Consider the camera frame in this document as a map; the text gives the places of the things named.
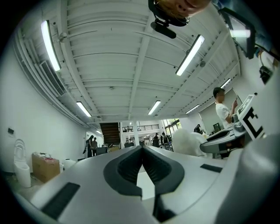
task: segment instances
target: white fluffy object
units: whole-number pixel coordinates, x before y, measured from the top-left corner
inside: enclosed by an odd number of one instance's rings
[[[212,154],[204,153],[200,150],[201,140],[196,136],[197,133],[189,133],[185,129],[179,129],[173,134],[172,145],[173,151],[191,156],[201,156],[212,158]]]

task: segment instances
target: black rectangular strip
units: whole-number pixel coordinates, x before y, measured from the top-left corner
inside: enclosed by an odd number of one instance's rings
[[[42,212],[57,219],[76,194],[80,185],[67,183],[42,209]]]
[[[218,166],[212,166],[212,165],[208,165],[208,164],[203,164],[200,168],[206,169],[206,170],[210,170],[213,172],[217,172],[217,173],[221,173],[222,169],[221,167]]]

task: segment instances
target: staircase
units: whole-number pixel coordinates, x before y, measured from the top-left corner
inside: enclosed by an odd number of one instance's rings
[[[118,145],[121,140],[119,137],[119,123],[100,123],[104,143]]]

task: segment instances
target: white toilet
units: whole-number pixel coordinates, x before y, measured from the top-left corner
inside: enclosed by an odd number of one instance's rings
[[[25,144],[21,139],[17,139],[14,144],[14,172],[20,185],[31,187],[30,168],[26,163]]]

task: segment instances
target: toilet lid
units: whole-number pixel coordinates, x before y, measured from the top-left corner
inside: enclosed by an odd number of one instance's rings
[[[25,144],[21,139],[16,140],[14,145],[14,161],[26,162]]]

